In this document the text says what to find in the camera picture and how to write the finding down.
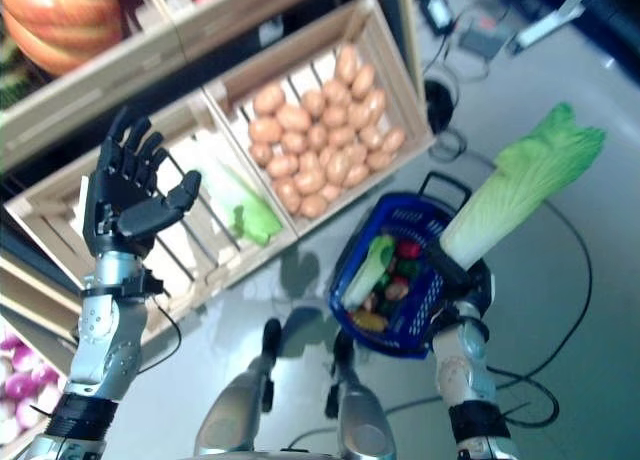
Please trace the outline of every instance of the wooden crate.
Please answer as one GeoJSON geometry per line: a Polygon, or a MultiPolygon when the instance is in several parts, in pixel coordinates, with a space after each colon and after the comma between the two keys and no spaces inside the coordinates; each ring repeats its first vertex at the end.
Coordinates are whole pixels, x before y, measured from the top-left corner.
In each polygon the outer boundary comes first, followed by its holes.
{"type": "Polygon", "coordinates": [[[271,179],[247,153],[251,142],[248,125],[255,118],[252,98],[262,86],[275,80],[285,90],[288,102],[299,103],[302,92],[319,88],[322,82],[333,77],[336,51],[343,42],[352,42],[361,60],[374,65],[376,83],[387,93],[387,109],[379,124],[381,130],[403,127],[407,141],[386,170],[372,174],[360,185],[345,191],[321,217],[308,220],[289,216],[297,235],[304,235],[327,220],[434,142],[425,110],[420,106],[422,102],[416,96],[377,0],[355,0],[205,86],[220,122],[228,126],[268,186],[271,179]]]}
{"type": "Polygon", "coordinates": [[[211,52],[303,0],[200,0],[169,12],[189,60],[211,52]]]}
{"type": "Polygon", "coordinates": [[[163,0],[123,5],[131,35],[2,112],[2,169],[7,171],[51,147],[144,87],[186,65],[180,39],[163,0]],[[140,30],[140,8],[154,18],[140,30]]]}
{"type": "MultiPolygon", "coordinates": [[[[153,129],[165,136],[163,146],[181,169],[198,167],[206,173],[222,162],[239,172],[244,182],[266,199],[283,226],[264,248],[244,238],[230,239],[216,224],[211,212],[215,212],[223,224],[232,221],[231,215],[225,218],[219,202],[211,198],[203,185],[202,199],[195,202],[184,220],[158,235],[155,248],[145,260],[145,266],[165,282],[166,295],[159,296],[158,300],[174,319],[180,319],[211,294],[295,241],[295,235],[235,142],[224,129],[217,128],[202,91],[159,111],[151,121],[153,129]]],[[[6,204],[12,217],[79,287],[83,277],[95,266],[81,233],[80,183],[83,175],[94,170],[97,156],[97,149],[87,153],[6,204]]],[[[181,174],[166,160],[158,179],[159,190],[166,193],[180,181],[181,174]]],[[[143,343],[169,325],[150,303],[143,343]]]]}

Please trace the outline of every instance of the power adapter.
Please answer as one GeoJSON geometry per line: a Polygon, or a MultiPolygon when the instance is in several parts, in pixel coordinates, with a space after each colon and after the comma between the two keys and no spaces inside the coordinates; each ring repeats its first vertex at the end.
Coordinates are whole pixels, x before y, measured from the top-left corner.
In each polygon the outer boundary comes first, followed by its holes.
{"type": "Polygon", "coordinates": [[[458,46],[463,50],[492,60],[502,46],[513,37],[513,31],[493,19],[485,18],[473,21],[469,28],[460,35],[458,46]]]}
{"type": "Polygon", "coordinates": [[[420,0],[418,4],[434,35],[449,35],[453,32],[455,21],[446,0],[420,0]]]}

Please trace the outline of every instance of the basket handle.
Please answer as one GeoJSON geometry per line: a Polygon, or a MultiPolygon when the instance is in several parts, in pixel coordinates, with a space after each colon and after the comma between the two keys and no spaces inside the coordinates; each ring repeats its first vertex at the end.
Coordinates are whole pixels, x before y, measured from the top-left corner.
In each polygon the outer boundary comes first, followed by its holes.
{"type": "Polygon", "coordinates": [[[429,173],[427,173],[427,176],[424,179],[424,182],[422,182],[422,186],[420,187],[420,190],[418,191],[418,193],[420,195],[424,195],[424,191],[427,189],[427,186],[429,184],[429,181],[434,178],[437,179],[443,183],[446,183],[448,185],[451,185],[453,187],[455,187],[456,189],[460,190],[462,192],[462,194],[464,195],[464,198],[462,199],[462,203],[460,204],[460,206],[458,208],[456,208],[456,212],[459,211],[462,207],[465,206],[465,204],[469,201],[469,198],[471,197],[472,191],[471,189],[465,185],[464,183],[460,182],[459,180],[456,180],[453,177],[450,177],[449,175],[446,175],[442,172],[437,172],[435,170],[430,171],[429,173]]]}

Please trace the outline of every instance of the leafy green vegetable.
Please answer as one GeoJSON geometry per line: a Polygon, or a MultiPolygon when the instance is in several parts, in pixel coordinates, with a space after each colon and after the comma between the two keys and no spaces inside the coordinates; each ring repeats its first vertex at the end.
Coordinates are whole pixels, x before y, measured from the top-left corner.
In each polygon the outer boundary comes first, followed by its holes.
{"type": "Polygon", "coordinates": [[[471,267],[545,198],[587,170],[604,138],[602,130],[578,127],[568,104],[554,107],[529,135],[498,154],[495,172],[442,233],[442,249],[471,267]]]}
{"type": "Polygon", "coordinates": [[[342,296],[344,308],[353,310],[362,305],[391,263],[395,243],[391,235],[378,235],[369,244],[367,258],[342,296]]]}
{"type": "Polygon", "coordinates": [[[26,97],[31,90],[29,72],[20,66],[0,75],[0,110],[9,108],[26,97]]]}
{"type": "Polygon", "coordinates": [[[231,230],[260,246],[282,230],[282,224],[269,205],[232,168],[215,161],[216,168],[202,170],[209,194],[222,206],[231,221],[231,230]]]}

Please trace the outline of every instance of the robotic arm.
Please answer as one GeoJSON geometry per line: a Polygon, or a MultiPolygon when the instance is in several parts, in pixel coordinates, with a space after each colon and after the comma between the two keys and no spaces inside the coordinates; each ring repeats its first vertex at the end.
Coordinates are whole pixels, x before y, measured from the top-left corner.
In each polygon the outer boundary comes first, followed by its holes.
{"type": "Polygon", "coordinates": [[[200,186],[200,174],[191,171],[166,197],[154,196],[167,152],[158,148],[158,132],[142,142],[150,127],[147,118],[134,122],[123,109],[102,143],[85,207],[83,236],[96,269],[83,291],[78,350],[49,425],[22,459],[99,459],[118,402],[138,373],[145,300],[162,292],[162,281],[142,260],[156,233],[191,208],[200,186]]]}
{"type": "Polygon", "coordinates": [[[434,242],[430,263],[443,276],[444,300],[428,333],[436,357],[436,386],[449,407],[458,460],[517,460],[496,386],[487,371],[489,329],[481,318],[493,301],[493,278],[478,262],[466,272],[434,242]]]}

